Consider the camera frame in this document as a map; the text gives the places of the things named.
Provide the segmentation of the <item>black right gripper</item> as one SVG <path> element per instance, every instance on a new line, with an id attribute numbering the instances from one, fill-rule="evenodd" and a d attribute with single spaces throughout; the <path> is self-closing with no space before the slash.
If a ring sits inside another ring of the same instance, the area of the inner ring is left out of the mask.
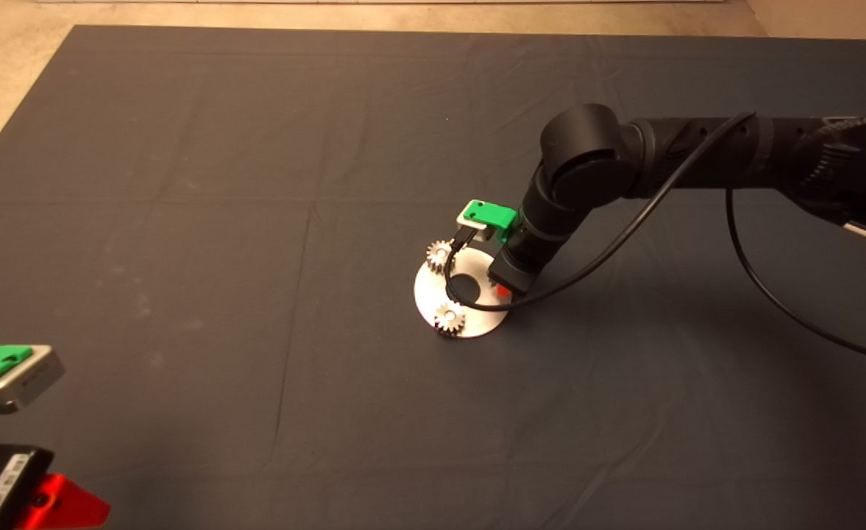
<path id="1" fill-rule="evenodd" d="M 536 285 L 541 272 L 553 258 L 553 242 L 529 230 L 514 231 L 494 255 L 489 278 L 500 284 L 496 296 L 524 295 Z"/>

